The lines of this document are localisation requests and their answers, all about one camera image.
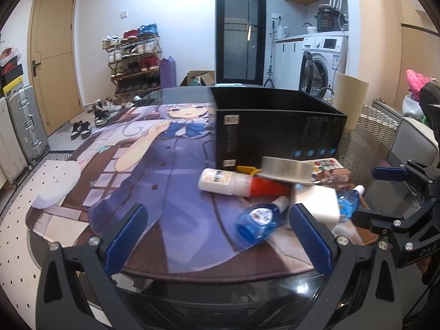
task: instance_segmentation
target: white countertop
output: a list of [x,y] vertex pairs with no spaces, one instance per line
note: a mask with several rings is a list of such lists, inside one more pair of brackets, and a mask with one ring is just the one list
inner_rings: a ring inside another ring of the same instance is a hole
[[342,31],[332,31],[332,32],[317,32],[317,33],[309,33],[305,35],[297,35],[297,36],[289,36],[285,38],[280,38],[275,40],[276,43],[289,42],[292,39],[298,38],[306,38],[306,37],[319,37],[319,36],[343,36],[344,33]]

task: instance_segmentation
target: purple dress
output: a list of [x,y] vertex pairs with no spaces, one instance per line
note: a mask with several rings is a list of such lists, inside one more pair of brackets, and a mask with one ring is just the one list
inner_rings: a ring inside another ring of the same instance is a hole
[[250,248],[234,230],[243,199],[199,190],[201,172],[215,166],[214,150],[204,124],[171,123],[121,186],[89,209],[93,231],[102,234],[133,204],[145,205],[147,230],[160,223],[170,273],[208,269]]

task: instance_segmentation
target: glass table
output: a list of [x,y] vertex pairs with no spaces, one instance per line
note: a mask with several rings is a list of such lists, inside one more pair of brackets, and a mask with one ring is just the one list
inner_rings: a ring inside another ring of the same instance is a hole
[[[136,106],[205,103],[200,88],[171,88],[153,92]],[[360,124],[344,134],[337,159],[352,172],[353,183],[366,188],[364,200],[370,208],[405,218],[423,203],[421,195],[404,183],[375,181],[376,166],[399,166],[401,161]],[[30,251],[41,249],[30,238]],[[99,306],[87,278],[80,274],[87,299]],[[288,328],[318,293],[325,277],[315,271],[277,276],[262,281],[235,284],[191,284],[146,279],[135,275],[113,276],[123,297],[146,326],[158,329],[274,329]],[[350,301],[347,288],[343,302]]]

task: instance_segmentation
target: pink cloth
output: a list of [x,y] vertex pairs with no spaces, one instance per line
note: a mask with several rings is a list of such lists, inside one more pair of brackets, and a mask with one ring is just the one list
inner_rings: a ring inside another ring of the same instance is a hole
[[406,71],[406,80],[412,92],[413,99],[419,101],[420,90],[429,82],[431,78],[425,77],[423,74],[416,73],[412,69]]

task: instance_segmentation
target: blue bow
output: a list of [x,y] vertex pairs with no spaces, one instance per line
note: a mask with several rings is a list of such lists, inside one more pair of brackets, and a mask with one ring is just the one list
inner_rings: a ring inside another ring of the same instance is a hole
[[182,128],[185,128],[185,135],[193,138],[205,131],[205,124],[203,123],[171,123],[163,135],[167,138],[172,138]]

